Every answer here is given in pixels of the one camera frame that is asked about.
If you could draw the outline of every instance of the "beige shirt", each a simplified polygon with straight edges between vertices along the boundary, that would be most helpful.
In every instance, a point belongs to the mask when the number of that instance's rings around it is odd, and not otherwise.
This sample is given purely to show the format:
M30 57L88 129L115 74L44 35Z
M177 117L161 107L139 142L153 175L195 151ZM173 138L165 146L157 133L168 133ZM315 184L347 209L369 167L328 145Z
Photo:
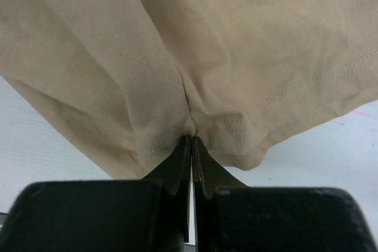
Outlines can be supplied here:
M251 169L378 99L378 0L0 0L0 74L114 178L185 134Z

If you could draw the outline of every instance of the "garment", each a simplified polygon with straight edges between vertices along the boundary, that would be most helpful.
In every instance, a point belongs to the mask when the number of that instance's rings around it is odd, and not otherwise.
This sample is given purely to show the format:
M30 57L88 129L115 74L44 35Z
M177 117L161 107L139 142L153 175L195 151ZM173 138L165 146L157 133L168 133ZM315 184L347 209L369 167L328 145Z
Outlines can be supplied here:
M0 74L114 178L187 134L251 169L378 98L377 14L378 0L0 0Z

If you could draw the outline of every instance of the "fabric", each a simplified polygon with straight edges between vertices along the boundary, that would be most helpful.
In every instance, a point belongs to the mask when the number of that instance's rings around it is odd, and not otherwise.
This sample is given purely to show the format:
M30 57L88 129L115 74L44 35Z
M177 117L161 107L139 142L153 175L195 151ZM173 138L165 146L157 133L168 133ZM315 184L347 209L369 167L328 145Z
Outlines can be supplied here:
M186 134L258 166L376 100L377 58L378 0L0 0L0 74L114 178Z

